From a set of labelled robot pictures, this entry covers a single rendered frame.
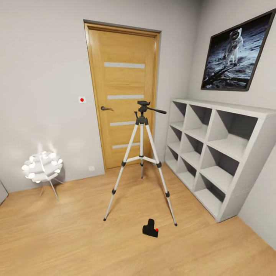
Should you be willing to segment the camera tripod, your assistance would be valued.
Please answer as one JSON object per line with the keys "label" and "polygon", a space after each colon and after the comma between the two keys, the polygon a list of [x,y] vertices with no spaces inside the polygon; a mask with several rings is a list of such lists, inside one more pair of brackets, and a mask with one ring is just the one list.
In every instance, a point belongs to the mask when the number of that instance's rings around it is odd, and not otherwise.
{"label": "camera tripod", "polygon": [[[144,159],[144,160],[147,160],[148,162],[156,164],[157,168],[159,169],[159,172],[160,172],[160,175],[161,175],[161,178],[162,178],[162,181],[163,181],[163,186],[165,188],[166,197],[168,199],[169,206],[170,206],[170,209],[171,209],[171,212],[172,212],[172,216],[173,216],[173,219],[174,219],[174,224],[175,224],[175,226],[177,226],[177,223],[176,223],[176,220],[175,220],[175,217],[174,217],[174,214],[173,214],[173,210],[172,210],[172,207],[171,207],[171,203],[170,203],[170,200],[169,200],[170,194],[169,194],[169,191],[167,191],[166,184],[165,184],[165,181],[164,181],[164,178],[163,178],[163,174],[162,174],[162,170],[161,170],[162,163],[159,162],[159,159],[158,159],[158,156],[157,156],[156,148],[155,148],[155,145],[154,145],[154,142],[153,142],[153,138],[152,138],[152,135],[151,135],[151,130],[150,130],[149,124],[148,124],[148,119],[143,116],[144,112],[146,112],[148,109],[153,110],[153,111],[157,111],[158,113],[162,113],[162,114],[165,114],[165,115],[167,114],[167,112],[147,107],[147,105],[150,105],[150,103],[151,102],[147,102],[147,101],[144,101],[144,100],[143,101],[137,101],[137,104],[139,104],[139,105],[142,106],[142,107],[140,107],[138,109],[138,111],[141,112],[141,116],[138,117],[137,116],[137,112],[135,112],[136,117],[137,117],[136,123],[135,123],[135,127],[134,127],[134,130],[133,130],[133,133],[132,133],[132,136],[131,136],[131,139],[130,139],[130,142],[129,142],[129,145],[128,145],[128,148],[127,148],[127,151],[126,151],[126,154],[125,154],[125,157],[124,157],[124,160],[122,161],[122,164],[121,164],[122,166],[121,166],[121,170],[120,170],[120,173],[119,173],[119,176],[118,176],[115,188],[112,190],[112,194],[113,195],[111,197],[111,201],[110,201],[109,207],[107,209],[107,213],[106,213],[106,216],[104,218],[104,221],[106,221],[106,217],[107,217],[110,205],[112,203],[113,197],[114,197],[114,195],[116,193],[116,189],[117,189],[117,186],[118,186],[118,183],[119,183],[119,180],[120,180],[120,176],[122,174],[124,166],[126,165],[127,162],[141,159],[141,163],[140,163],[141,164],[141,168],[142,168],[142,176],[141,176],[141,178],[143,178],[143,159]],[[137,156],[137,157],[134,157],[134,158],[127,159],[139,123],[140,123],[140,155]],[[144,149],[143,148],[144,123],[145,123],[146,129],[148,131],[148,136],[149,136],[149,139],[150,139],[150,142],[151,142],[152,149],[153,149],[154,156],[155,156],[156,160],[153,160],[153,159],[150,159],[148,157],[143,156],[143,149]]]}

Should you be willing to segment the digital camera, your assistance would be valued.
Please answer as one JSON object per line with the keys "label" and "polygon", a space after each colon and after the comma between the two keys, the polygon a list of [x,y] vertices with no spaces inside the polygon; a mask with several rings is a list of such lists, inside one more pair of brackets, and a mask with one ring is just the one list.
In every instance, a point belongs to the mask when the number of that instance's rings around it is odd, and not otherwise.
{"label": "digital camera", "polygon": [[148,224],[143,226],[142,233],[151,237],[158,237],[158,230],[154,229],[153,219],[149,219]]}

